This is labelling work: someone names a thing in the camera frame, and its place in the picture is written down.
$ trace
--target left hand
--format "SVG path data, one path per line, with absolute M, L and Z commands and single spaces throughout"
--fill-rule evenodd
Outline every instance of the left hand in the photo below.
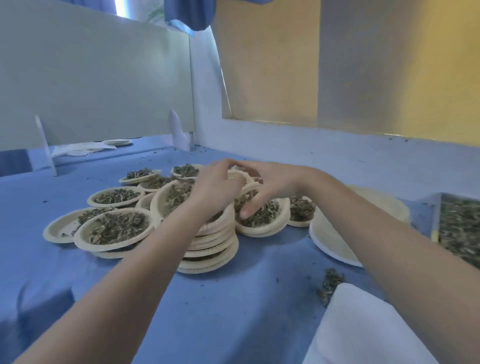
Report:
M 198 201 L 211 217 L 231 204 L 247 182 L 245 177 L 228 179 L 236 162 L 223 159 L 200 169 L 189 200 Z

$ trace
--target forearm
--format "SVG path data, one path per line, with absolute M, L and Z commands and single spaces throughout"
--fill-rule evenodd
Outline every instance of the forearm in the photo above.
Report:
M 208 218 L 198 203 L 187 200 L 16 363 L 130 363 L 180 260 Z
M 309 173 L 305 194 L 437 360 L 477 362 L 480 272 L 330 175 Z

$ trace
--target blue tablecloth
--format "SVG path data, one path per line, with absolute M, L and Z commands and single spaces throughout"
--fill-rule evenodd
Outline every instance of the blue tablecloth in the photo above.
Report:
M 224 157 L 243 159 L 203 147 L 189 153 L 167 147 L 65 164 L 58 177 L 39 170 L 0 178 L 0 320 L 70 288 L 78 300 L 117 263 L 73 244 L 46 242 L 42 231 L 52 220 L 86 207 L 89 195 L 117 186 L 128 171 L 150 167 L 168 174 L 177 164 L 208 164 Z M 428 236 L 432 207 L 407 204 L 416 226 Z M 174 276 L 134 363 L 301 363 L 324 314 L 315 290 L 330 267 L 384 298 L 364 269 L 326 256 L 306 228 L 239 239 L 237 255 L 221 269 Z

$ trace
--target white divider panel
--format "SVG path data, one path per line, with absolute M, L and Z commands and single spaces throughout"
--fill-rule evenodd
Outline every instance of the white divider panel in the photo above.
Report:
M 194 128 L 188 36 L 82 6 L 0 0 L 3 80 L 0 150 L 41 146 L 34 115 L 51 145 Z

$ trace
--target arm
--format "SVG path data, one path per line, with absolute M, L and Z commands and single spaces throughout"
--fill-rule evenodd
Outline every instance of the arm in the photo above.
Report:
M 204 167 L 190 198 L 46 331 L 15 364 L 130 363 L 193 237 L 231 203 L 243 177 Z
M 322 210 L 440 363 L 478 363 L 480 272 L 320 170 L 238 161 L 262 176 L 242 217 L 273 197 L 306 195 Z

